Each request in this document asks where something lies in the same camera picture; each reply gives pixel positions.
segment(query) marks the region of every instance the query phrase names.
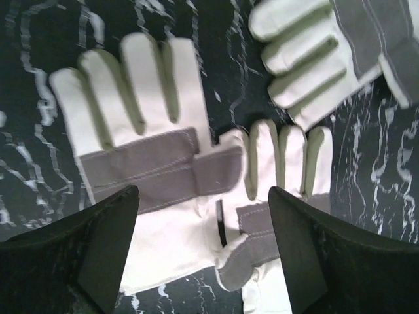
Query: black object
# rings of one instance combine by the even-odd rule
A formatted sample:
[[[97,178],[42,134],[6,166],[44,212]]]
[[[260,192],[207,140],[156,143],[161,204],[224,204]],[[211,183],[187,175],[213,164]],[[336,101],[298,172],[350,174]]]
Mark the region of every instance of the black object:
[[[129,186],[0,243],[0,313],[113,313],[138,204]]]
[[[280,188],[269,206],[293,314],[419,313],[419,246],[325,214]]]

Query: black marble surface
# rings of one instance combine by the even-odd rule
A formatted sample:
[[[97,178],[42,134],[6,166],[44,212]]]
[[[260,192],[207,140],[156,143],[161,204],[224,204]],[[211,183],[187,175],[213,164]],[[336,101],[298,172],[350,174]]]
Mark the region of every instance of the black marble surface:
[[[254,0],[0,1],[0,241],[88,206],[53,93],[51,72],[86,49],[118,56],[123,36],[191,38],[198,50],[213,137],[287,115],[269,101],[262,45],[247,30]],[[419,109],[401,110],[380,77],[322,121],[334,136],[332,214],[416,243]],[[241,313],[239,292],[211,269],[120,296],[115,313]]]

